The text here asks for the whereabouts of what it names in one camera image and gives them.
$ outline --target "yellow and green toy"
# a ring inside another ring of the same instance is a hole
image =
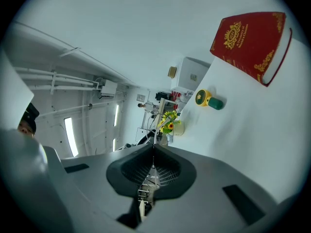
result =
[[[221,100],[212,97],[212,94],[205,89],[197,92],[195,95],[195,103],[199,106],[209,106],[216,110],[221,110],[224,106]]]

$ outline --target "person wearing black cap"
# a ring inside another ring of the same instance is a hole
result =
[[[35,118],[39,115],[37,109],[30,103],[21,118],[17,130],[31,138],[34,137],[36,131]]]

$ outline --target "sunflower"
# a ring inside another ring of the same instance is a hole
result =
[[[173,125],[173,123],[171,122],[167,127],[168,127],[169,130],[172,130],[172,129],[174,128],[174,125]]]

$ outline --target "small brown box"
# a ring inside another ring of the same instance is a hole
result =
[[[177,71],[176,67],[170,67],[169,74],[167,76],[173,79],[175,77],[176,71]]]

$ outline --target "perforated grille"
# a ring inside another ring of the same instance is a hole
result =
[[[163,152],[155,152],[155,168],[159,175],[160,186],[176,180],[180,174],[180,164]]]
[[[130,181],[141,185],[149,173],[152,161],[152,155],[145,151],[124,163],[121,167],[122,174]]]

